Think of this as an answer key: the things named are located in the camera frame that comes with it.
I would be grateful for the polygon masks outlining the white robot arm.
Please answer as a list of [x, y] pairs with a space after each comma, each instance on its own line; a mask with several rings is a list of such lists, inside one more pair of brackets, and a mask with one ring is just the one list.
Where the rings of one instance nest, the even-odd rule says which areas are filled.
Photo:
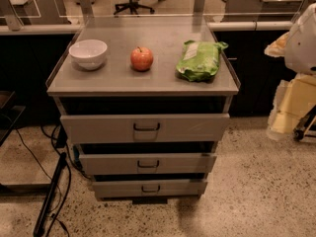
[[284, 57], [285, 67], [296, 73], [276, 87], [267, 136], [281, 140], [290, 135], [316, 105], [316, 4], [295, 21], [291, 29], [268, 45], [265, 55]]

